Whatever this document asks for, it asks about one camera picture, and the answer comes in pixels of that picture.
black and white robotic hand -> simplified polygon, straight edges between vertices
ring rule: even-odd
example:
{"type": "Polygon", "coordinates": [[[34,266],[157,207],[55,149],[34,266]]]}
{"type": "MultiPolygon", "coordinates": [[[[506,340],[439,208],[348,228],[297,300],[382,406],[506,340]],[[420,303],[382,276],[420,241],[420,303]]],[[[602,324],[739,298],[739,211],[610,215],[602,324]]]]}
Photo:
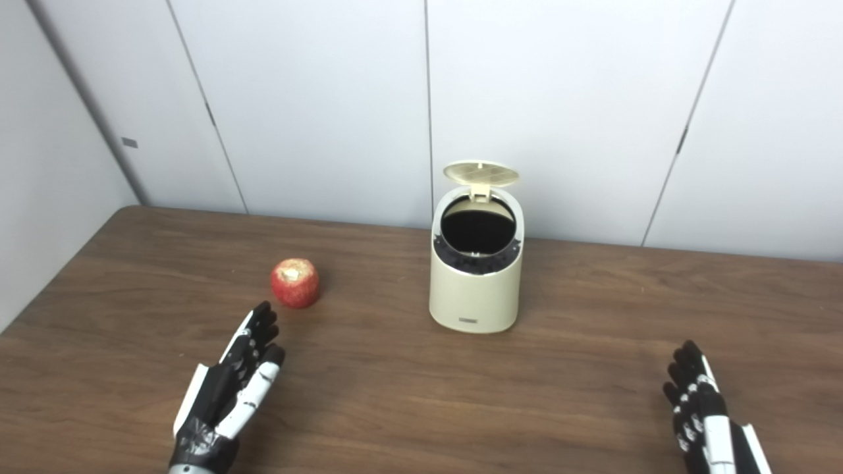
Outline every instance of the black and white robotic hand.
{"type": "Polygon", "coordinates": [[[173,424],[170,474],[225,474],[238,435],[257,410],[284,361],[272,343],[276,314],[264,301],[240,324],[217,365],[199,364],[173,424]]]}
{"type": "Polygon", "coordinates": [[[664,395],[674,409],[674,432],[689,474],[771,474],[752,425],[729,419],[706,356],[687,341],[668,366],[664,395]]]}

red apple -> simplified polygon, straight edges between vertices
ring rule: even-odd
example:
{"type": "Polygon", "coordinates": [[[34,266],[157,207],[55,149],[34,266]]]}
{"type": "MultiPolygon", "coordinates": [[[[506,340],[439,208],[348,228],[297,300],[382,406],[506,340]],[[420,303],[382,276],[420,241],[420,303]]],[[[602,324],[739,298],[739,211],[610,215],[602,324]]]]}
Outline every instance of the red apple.
{"type": "Polygon", "coordinates": [[[303,258],[288,258],[272,269],[272,292],[290,308],[304,308],[319,298],[319,274],[313,263],[303,258]]]}

trash can lid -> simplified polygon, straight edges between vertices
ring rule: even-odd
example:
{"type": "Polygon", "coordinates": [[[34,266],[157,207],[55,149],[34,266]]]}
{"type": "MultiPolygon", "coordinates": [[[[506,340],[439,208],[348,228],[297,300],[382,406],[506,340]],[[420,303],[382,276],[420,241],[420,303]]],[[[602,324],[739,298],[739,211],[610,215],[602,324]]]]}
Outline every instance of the trash can lid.
{"type": "Polygon", "coordinates": [[[452,181],[471,186],[471,201],[489,202],[491,188],[509,186],[518,180],[518,172],[498,163],[481,160],[454,161],[445,167],[452,181]]]}

cream trash can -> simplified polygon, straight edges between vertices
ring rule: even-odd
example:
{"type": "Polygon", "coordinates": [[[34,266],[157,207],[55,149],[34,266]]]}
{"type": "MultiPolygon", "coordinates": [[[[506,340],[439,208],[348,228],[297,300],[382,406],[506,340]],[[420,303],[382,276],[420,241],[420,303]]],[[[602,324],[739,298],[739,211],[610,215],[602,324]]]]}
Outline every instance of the cream trash can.
{"type": "Polygon", "coordinates": [[[430,314],[456,331],[504,331],[518,316],[524,214],[499,188],[518,173],[486,161],[444,171],[463,186],[445,194],[433,214],[430,314]]]}

wood grain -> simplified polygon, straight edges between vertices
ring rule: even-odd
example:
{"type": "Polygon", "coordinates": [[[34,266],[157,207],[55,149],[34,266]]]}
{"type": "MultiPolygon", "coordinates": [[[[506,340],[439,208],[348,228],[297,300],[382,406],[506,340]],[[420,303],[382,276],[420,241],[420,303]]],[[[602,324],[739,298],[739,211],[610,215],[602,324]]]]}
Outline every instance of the wood grain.
{"type": "Polygon", "coordinates": [[[427,313],[428,233],[128,207],[0,336],[0,471],[160,473],[198,362],[309,258],[233,473],[684,472],[660,386],[693,338],[776,474],[843,466],[843,266],[528,240],[510,331],[427,313]]]}

